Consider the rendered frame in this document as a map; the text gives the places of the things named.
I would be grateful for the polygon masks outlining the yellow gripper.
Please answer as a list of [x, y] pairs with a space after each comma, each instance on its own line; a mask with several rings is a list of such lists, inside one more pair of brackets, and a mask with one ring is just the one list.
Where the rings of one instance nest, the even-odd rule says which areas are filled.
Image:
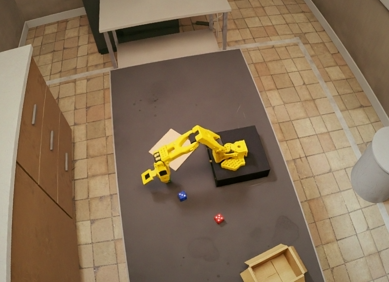
[[143, 179], [143, 184], [144, 185], [147, 184], [148, 182], [153, 180], [153, 177], [155, 177], [155, 176], [158, 176], [162, 182], [168, 183], [168, 181], [170, 179], [170, 177], [169, 177], [169, 175], [170, 175], [169, 164], [165, 163], [165, 165], [167, 168], [168, 175], [160, 177], [156, 167], [155, 167], [154, 171], [151, 171], [151, 169], [149, 169], [141, 175], [142, 179]]

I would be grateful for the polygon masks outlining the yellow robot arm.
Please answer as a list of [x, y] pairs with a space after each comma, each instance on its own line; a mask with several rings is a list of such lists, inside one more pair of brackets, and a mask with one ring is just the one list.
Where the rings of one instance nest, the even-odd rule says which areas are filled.
[[[187, 139], [190, 140], [191, 145], [182, 147]], [[169, 164], [178, 157], [194, 151], [199, 146], [199, 143], [205, 144], [213, 150], [216, 163], [226, 159], [221, 163], [222, 168], [235, 171], [240, 166], [245, 165], [244, 155], [246, 155], [246, 148], [243, 141], [238, 141], [234, 144], [227, 143], [224, 146], [219, 135], [196, 125], [177, 140], [153, 152], [154, 165], [158, 170], [159, 176], [168, 175], [165, 163]]]

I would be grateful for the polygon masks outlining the beige flat mat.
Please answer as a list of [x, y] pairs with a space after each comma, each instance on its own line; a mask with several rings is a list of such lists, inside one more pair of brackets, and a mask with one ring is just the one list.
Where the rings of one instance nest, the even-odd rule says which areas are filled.
[[[170, 129], [161, 139], [160, 141], [149, 151], [149, 153], [151, 153], [153, 155], [153, 152], [158, 150], [160, 147], [164, 146], [164, 145], [168, 145], [170, 143], [172, 143], [173, 141], [177, 140], [178, 137], [180, 137], [181, 135], [179, 133], [177, 133], [176, 131]], [[186, 140], [186, 142], [182, 145], [182, 147], [184, 146], [189, 146], [191, 145], [190, 143], [190, 140]], [[184, 154], [180, 157], [178, 157], [177, 159], [173, 160], [172, 162], [169, 163], [169, 167], [171, 167], [173, 170], [177, 170], [183, 163], [184, 161], [191, 155], [193, 151], [191, 151], [190, 153], [188, 154]]]

